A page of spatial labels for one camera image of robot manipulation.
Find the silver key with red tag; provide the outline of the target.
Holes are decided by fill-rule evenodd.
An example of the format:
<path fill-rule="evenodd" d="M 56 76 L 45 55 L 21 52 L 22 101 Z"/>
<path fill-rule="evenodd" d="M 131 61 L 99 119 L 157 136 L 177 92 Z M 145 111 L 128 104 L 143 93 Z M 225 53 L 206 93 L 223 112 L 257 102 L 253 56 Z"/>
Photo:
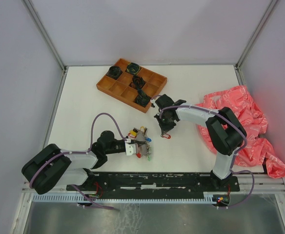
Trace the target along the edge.
<path fill-rule="evenodd" d="M 162 138 L 166 138 L 166 139 L 171 139 L 171 135 L 165 133 L 165 134 L 161 134 Z"/>

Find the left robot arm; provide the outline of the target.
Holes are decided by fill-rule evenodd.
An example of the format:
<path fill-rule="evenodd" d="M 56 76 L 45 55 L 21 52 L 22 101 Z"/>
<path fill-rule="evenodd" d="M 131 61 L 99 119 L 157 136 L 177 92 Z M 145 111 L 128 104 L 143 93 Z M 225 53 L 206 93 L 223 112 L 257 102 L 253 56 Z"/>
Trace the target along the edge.
<path fill-rule="evenodd" d="M 90 190 L 94 186 L 90 171 L 104 165 L 108 155 L 125 153 L 138 158 L 149 156 L 150 142 L 146 130 L 134 129 L 120 140 L 115 139 L 112 131 L 102 132 L 89 152 L 67 151 L 52 143 L 29 160 L 21 173 L 30 183 L 30 188 L 40 195 L 54 187 L 71 184 Z"/>

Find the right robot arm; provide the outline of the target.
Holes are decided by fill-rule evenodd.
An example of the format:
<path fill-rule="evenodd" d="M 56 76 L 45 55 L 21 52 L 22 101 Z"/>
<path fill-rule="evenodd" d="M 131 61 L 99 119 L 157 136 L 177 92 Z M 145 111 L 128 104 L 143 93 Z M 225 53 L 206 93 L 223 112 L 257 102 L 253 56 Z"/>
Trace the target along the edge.
<path fill-rule="evenodd" d="M 208 130 L 216 161 L 210 172 L 210 185 L 214 190 L 224 189 L 232 175 L 232 167 L 238 152 L 247 145 L 247 133 L 233 111 L 228 107 L 209 110 L 191 105 L 185 100 L 174 102 L 168 95 L 150 100 L 158 108 L 154 118 L 158 121 L 162 136 L 172 130 L 178 121 L 192 122 Z"/>

